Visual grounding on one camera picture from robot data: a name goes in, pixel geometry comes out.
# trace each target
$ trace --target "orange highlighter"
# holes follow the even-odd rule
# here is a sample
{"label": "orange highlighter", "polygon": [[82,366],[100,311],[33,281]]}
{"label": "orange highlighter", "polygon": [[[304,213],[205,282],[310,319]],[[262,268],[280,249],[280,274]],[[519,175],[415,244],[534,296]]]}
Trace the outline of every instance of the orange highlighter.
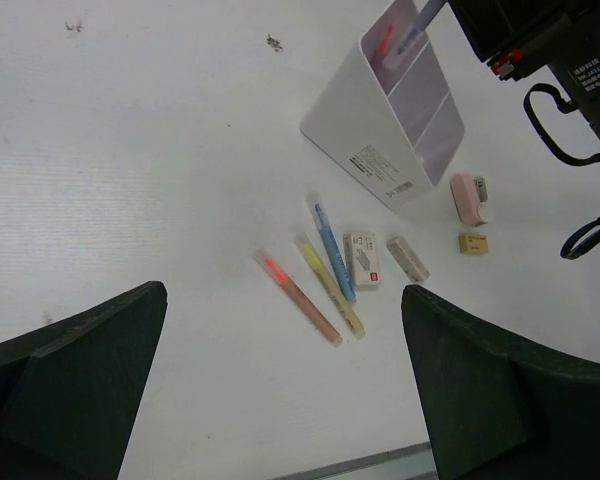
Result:
{"label": "orange highlighter", "polygon": [[311,323],[316,326],[329,343],[334,347],[338,347],[342,343],[342,337],[338,331],[333,328],[329,320],[322,315],[320,310],[300,290],[300,287],[291,280],[291,277],[273,260],[271,255],[266,250],[260,249],[255,253],[254,259],[269,274],[273,281],[280,285],[280,288],[289,295],[291,300],[311,320]]}

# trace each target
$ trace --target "highlighter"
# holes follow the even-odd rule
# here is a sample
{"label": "highlighter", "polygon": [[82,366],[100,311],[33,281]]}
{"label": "highlighter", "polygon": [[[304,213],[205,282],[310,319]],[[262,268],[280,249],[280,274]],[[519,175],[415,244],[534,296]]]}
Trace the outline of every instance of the highlighter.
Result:
{"label": "highlighter", "polygon": [[322,335],[331,343],[334,347],[339,346],[342,343],[342,337],[338,331],[333,328],[333,325],[327,320],[324,315],[318,310],[311,300],[307,298],[300,287],[298,287],[291,277],[278,265],[275,260],[269,255],[264,249],[258,250],[254,257],[256,262],[264,269],[269,276],[280,285],[280,288],[284,290],[291,300],[298,306],[298,308],[304,313],[311,323],[315,325]]}
{"label": "highlighter", "polygon": [[316,249],[313,248],[313,245],[311,245],[311,242],[304,234],[300,234],[295,238],[295,244],[311,267],[311,270],[313,270],[313,273],[316,274],[316,277],[318,277],[320,283],[322,283],[322,286],[329,294],[329,297],[331,297],[331,301],[340,312],[340,315],[342,315],[342,318],[344,318],[344,321],[347,322],[347,325],[355,337],[360,340],[365,335],[364,326],[356,315],[356,312],[351,308],[349,302],[344,298],[342,291],[340,291],[338,284],[320,259]]}
{"label": "highlighter", "polygon": [[308,202],[309,207],[311,208],[311,214],[316,222],[316,227],[318,227],[318,232],[322,238],[322,243],[324,243],[324,248],[327,251],[329,262],[333,268],[333,273],[335,273],[336,280],[338,280],[338,285],[340,285],[340,290],[342,290],[342,294],[348,302],[355,303],[356,294],[353,291],[353,286],[351,285],[351,280],[349,279],[349,273],[347,272],[347,268],[344,266],[344,260],[340,254],[338,242],[336,242],[336,238],[333,236],[331,224],[329,223],[327,213],[322,206],[320,197],[317,193],[313,193],[309,196]]}

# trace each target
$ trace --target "pen cap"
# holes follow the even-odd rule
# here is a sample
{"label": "pen cap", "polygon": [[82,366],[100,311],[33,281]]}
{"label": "pen cap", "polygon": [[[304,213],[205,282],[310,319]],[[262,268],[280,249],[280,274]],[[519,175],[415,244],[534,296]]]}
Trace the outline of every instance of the pen cap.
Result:
{"label": "pen cap", "polygon": [[287,273],[273,260],[264,248],[254,253],[253,258],[278,285],[281,285],[282,282],[289,278]]}
{"label": "pen cap", "polygon": [[322,206],[320,195],[318,195],[316,192],[310,193],[307,196],[307,202],[309,203],[311,215],[313,215],[313,219],[316,222],[318,230],[321,230],[322,227],[329,226],[329,219],[327,218],[327,213],[324,211],[324,207]]}
{"label": "pen cap", "polygon": [[316,269],[324,267],[324,263],[322,263],[318,252],[316,252],[316,249],[311,244],[311,241],[304,233],[296,235],[294,243],[311,268]]}

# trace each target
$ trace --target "black cable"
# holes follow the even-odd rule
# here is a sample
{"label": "black cable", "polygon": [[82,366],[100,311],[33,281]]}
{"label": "black cable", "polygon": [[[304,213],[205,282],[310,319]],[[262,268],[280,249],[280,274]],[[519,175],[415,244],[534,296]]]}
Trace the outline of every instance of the black cable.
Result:
{"label": "black cable", "polygon": [[563,114],[575,112],[578,110],[578,104],[576,102],[567,102],[562,98],[560,91],[556,87],[547,83],[538,83],[537,85],[534,85],[524,98],[524,111],[527,113],[529,121],[531,121],[531,125],[533,125],[533,128],[535,128],[536,132],[538,132],[538,135],[551,153],[553,153],[562,163],[566,163],[572,167],[585,167],[587,165],[593,165],[594,163],[600,163],[600,153],[596,153],[590,158],[575,158],[558,146],[553,138],[551,138],[551,135],[549,135],[549,133],[547,133],[545,128],[542,126],[542,123],[540,123],[540,120],[533,109],[533,105],[531,104],[531,94],[535,92],[546,93],[547,95],[550,95],[551,98],[553,98],[553,100],[556,102],[558,110]]}
{"label": "black cable", "polygon": [[564,244],[564,247],[562,247],[560,256],[562,258],[566,258],[567,260],[575,260],[576,258],[580,258],[585,253],[589,253],[593,248],[597,247],[600,244],[600,230],[589,235],[579,245],[576,246],[582,237],[596,227],[600,227],[600,218],[588,225],[585,225],[576,233],[574,233]]}

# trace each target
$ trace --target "barcode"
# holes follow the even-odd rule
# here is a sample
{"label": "barcode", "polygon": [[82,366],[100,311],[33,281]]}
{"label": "barcode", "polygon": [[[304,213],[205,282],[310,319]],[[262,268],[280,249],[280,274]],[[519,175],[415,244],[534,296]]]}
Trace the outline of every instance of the barcode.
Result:
{"label": "barcode", "polygon": [[403,183],[402,185],[400,185],[398,188],[396,188],[394,190],[394,192],[396,192],[396,195],[401,194],[402,192],[406,192],[407,190],[409,190],[411,187],[413,187],[413,183],[411,182],[407,182],[407,183]]}

